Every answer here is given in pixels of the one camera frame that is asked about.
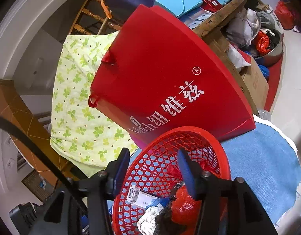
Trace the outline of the red plastic bag ball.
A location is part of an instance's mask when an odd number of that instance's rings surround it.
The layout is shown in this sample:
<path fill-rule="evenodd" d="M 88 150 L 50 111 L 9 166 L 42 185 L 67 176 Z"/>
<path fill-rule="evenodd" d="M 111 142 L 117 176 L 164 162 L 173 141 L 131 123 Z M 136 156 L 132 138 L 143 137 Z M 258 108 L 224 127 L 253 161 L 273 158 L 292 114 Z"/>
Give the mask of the red plastic bag ball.
<path fill-rule="evenodd" d="M 183 185 L 176 191 L 175 200 L 171 203 L 171 219 L 174 223 L 193 227 L 196 225 L 201 201 L 195 201 Z"/>

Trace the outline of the white paper trash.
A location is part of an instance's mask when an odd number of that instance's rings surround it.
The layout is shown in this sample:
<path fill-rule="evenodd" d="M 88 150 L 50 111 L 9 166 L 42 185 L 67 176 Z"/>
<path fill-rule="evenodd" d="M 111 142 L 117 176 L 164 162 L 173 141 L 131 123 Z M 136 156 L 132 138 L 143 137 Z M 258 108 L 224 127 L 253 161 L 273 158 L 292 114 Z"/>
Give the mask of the white paper trash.
<path fill-rule="evenodd" d="M 143 216 L 137 222 L 137 228 L 143 235 L 153 235 L 157 226 L 155 218 L 163 210 L 163 206 L 158 204 L 157 206 L 151 206 L 146 209 Z"/>

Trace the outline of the black plastic bag trash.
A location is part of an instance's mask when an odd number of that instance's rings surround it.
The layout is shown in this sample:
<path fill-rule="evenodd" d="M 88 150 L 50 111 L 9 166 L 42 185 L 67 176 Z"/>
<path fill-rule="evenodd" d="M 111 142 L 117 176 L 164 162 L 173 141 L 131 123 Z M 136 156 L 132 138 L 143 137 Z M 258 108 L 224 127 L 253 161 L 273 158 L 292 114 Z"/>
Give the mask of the black plastic bag trash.
<path fill-rule="evenodd" d="M 186 226 L 172 221 L 172 203 L 176 200 L 177 190 L 184 185 L 184 182 L 175 184 L 168 197 L 168 203 L 163 210 L 155 217 L 155 231 L 153 235 L 178 235 L 186 230 Z"/>

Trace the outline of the blue blanket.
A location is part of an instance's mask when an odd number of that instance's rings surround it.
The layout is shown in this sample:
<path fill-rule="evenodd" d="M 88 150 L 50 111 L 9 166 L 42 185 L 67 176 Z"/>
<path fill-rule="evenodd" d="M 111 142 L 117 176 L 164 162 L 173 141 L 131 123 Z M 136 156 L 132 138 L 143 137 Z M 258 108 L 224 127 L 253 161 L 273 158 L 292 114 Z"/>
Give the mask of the blue blanket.
<path fill-rule="evenodd" d="M 232 178 L 243 177 L 273 224 L 290 210 L 301 183 L 297 147 L 277 126 L 254 117 L 256 128 L 223 141 Z"/>

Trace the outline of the green clover quilt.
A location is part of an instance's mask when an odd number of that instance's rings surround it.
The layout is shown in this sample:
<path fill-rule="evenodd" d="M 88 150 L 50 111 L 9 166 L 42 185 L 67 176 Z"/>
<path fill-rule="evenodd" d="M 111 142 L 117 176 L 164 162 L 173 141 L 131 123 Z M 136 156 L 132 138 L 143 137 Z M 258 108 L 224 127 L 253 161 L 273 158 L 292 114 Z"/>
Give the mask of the green clover quilt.
<path fill-rule="evenodd" d="M 87 177 L 117 159 L 122 148 L 137 145 L 128 132 L 88 105 L 101 59 L 118 35 L 68 35 L 54 80 L 50 145 Z"/>

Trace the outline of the red plastic mesh basket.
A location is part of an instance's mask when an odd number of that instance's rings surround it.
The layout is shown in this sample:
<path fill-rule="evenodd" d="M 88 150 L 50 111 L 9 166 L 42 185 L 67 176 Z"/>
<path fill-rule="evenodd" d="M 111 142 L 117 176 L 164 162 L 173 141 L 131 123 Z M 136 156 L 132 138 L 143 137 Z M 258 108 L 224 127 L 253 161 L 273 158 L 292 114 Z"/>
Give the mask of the red plastic mesh basket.
<path fill-rule="evenodd" d="M 128 167 L 120 194 L 113 204 L 115 234 L 139 234 L 137 221 L 144 210 L 127 201 L 130 187 L 137 186 L 155 196 L 168 197 L 182 180 L 177 164 L 179 149 L 185 149 L 191 160 L 203 170 L 221 179 L 231 179 L 229 162 L 221 144 L 204 129 L 184 126 L 170 130 L 142 150 Z"/>

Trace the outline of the magenta pillow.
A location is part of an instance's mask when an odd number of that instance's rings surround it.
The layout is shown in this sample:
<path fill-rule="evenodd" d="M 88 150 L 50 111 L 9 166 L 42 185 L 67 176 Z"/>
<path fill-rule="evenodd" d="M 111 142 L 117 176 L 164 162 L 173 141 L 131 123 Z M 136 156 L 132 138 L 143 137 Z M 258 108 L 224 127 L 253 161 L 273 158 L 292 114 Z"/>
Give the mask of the magenta pillow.
<path fill-rule="evenodd" d="M 138 148 L 144 150 L 147 147 L 148 144 L 138 139 L 136 136 L 131 135 L 130 137 L 134 141 L 134 143 L 138 146 Z"/>

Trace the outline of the wooden cabinet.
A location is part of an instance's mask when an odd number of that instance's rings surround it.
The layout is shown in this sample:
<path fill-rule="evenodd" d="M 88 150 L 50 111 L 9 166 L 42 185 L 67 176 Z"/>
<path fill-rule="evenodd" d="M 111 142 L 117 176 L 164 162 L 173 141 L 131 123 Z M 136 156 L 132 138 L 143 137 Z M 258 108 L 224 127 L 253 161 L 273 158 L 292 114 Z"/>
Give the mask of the wooden cabinet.
<path fill-rule="evenodd" d="M 79 180 L 77 167 L 52 149 L 50 133 L 26 106 L 12 80 L 0 79 L 0 116 L 23 131 L 52 161 L 65 177 Z"/>

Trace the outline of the cardboard box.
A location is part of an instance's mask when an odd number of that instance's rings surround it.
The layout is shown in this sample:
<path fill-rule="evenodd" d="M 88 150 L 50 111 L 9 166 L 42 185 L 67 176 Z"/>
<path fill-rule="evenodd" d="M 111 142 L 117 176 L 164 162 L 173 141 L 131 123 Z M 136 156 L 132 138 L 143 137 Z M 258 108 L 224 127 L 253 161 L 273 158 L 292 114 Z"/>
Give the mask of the cardboard box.
<path fill-rule="evenodd" d="M 265 107 L 269 85 L 254 58 L 252 56 L 250 57 L 251 66 L 243 67 L 240 75 L 250 92 L 255 106 L 260 110 Z"/>

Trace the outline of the red Nilrich paper bag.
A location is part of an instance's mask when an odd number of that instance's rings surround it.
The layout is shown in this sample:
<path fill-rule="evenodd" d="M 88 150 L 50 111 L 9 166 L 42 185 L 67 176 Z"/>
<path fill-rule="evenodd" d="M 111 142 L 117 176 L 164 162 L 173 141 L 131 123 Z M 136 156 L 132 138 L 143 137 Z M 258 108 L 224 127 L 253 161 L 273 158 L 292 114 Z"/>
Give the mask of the red Nilrich paper bag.
<path fill-rule="evenodd" d="M 161 7 L 140 5 L 102 58 L 88 104 L 150 144 L 199 127 L 219 141 L 255 128 L 252 109 L 220 58 Z"/>

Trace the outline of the metal bowl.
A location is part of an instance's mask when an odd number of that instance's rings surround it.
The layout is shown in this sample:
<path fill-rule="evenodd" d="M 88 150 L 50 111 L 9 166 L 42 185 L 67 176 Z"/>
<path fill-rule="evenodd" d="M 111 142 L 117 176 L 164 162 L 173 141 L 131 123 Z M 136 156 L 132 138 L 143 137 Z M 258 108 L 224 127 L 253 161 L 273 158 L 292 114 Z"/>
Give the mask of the metal bowl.
<path fill-rule="evenodd" d="M 280 60 L 283 54 L 283 36 L 278 30 L 261 28 L 252 41 L 258 56 L 256 62 L 270 67 Z"/>

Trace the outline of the wooden stair railing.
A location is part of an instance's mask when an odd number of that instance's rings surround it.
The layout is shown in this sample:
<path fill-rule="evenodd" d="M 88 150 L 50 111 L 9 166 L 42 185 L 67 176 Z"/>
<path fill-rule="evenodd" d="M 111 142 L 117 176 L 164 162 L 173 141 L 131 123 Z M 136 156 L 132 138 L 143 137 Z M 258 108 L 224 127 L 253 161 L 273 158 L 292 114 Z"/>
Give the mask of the wooden stair railing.
<path fill-rule="evenodd" d="M 69 34 L 102 35 L 119 31 L 123 22 L 115 17 L 106 0 L 85 0 Z"/>

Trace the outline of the light blue box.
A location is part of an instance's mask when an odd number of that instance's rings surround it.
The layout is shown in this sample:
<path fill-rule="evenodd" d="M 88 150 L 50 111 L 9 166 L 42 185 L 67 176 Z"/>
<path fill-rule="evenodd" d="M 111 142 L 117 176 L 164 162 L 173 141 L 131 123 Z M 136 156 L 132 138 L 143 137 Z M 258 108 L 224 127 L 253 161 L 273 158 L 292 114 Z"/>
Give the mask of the light blue box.
<path fill-rule="evenodd" d="M 200 7 L 202 4 L 203 0 L 155 0 L 154 2 L 154 6 L 161 7 L 177 18 Z"/>

